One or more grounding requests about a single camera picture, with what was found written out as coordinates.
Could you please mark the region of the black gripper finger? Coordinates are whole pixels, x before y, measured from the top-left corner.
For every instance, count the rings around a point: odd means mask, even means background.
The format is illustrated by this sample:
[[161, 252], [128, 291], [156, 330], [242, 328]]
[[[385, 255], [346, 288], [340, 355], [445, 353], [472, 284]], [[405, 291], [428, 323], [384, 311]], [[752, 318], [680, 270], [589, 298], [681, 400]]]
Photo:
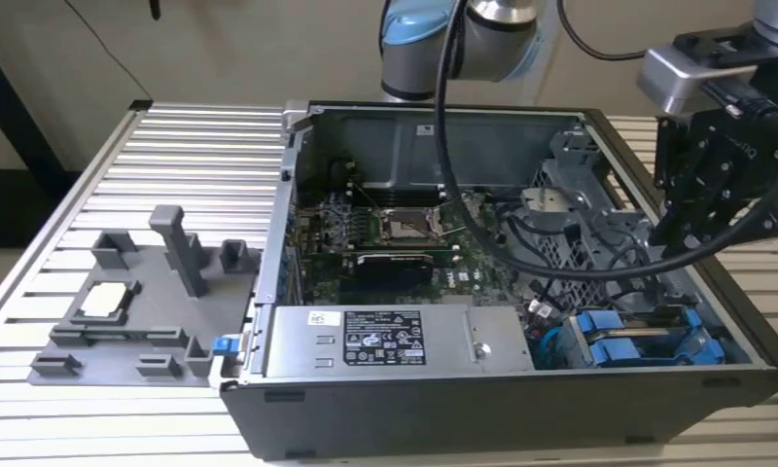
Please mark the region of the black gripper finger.
[[664, 214], [650, 235], [650, 245], [664, 246], [662, 258], [694, 248], [701, 240], [714, 200], [732, 175], [732, 160], [716, 145], [657, 155], [656, 182], [664, 191]]
[[745, 216], [757, 213], [757, 219], [749, 221], [746, 225], [728, 236], [729, 241], [758, 241], [778, 237], [778, 207], [757, 209], [761, 198], [742, 198], [725, 204], [721, 213], [728, 214], [730, 219], [725, 222], [725, 227], [732, 230]]

